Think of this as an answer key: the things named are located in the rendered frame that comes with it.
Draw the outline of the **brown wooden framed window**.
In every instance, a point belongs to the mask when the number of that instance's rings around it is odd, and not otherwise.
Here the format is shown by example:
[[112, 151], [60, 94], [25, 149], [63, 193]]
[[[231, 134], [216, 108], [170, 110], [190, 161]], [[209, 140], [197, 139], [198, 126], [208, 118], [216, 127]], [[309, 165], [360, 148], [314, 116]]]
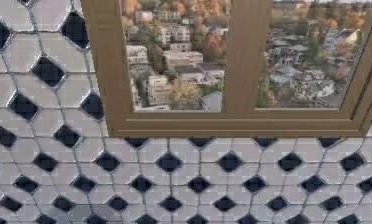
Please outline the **brown wooden framed window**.
[[231, 4], [222, 109], [137, 112], [125, 47], [121, 0], [80, 0], [107, 130], [113, 138], [363, 137], [372, 125], [372, 16], [338, 108], [259, 108], [258, 80], [272, 0]]

